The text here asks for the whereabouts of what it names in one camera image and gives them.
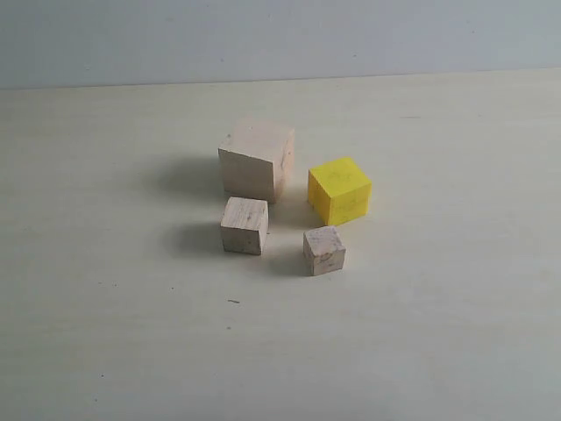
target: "wall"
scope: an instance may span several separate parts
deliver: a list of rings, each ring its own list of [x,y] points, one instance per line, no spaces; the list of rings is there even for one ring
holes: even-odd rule
[[[561,66],[558,0],[4,0],[0,88]]]

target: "wooden cube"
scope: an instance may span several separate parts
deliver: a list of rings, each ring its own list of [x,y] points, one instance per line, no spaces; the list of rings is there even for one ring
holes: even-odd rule
[[[276,202],[295,160],[295,131],[251,118],[240,121],[218,148],[224,190]]]
[[[224,250],[261,254],[268,227],[269,211],[266,201],[231,197],[220,222]]]
[[[340,225],[368,212],[372,182],[351,158],[310,169],[308,201],[327,225]]]
[[[304,233],[304,256],[312,275],[343,268],[345,248],[335,226],[322,226]]]

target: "yellow block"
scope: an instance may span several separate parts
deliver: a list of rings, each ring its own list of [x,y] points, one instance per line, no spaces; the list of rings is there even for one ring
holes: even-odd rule
[[[310,169],[308,202],[327,225],[340,225],[368,212],[372,182],[351,158]]]

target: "white table surface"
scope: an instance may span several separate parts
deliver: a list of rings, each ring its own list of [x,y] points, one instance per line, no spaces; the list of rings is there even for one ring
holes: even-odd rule
[[[247,115],[296,128],[260,257],[217,228]],[[345,155],[371,212],[305,276]],[[1,91],[0,418],[561,419],[561,70]]]

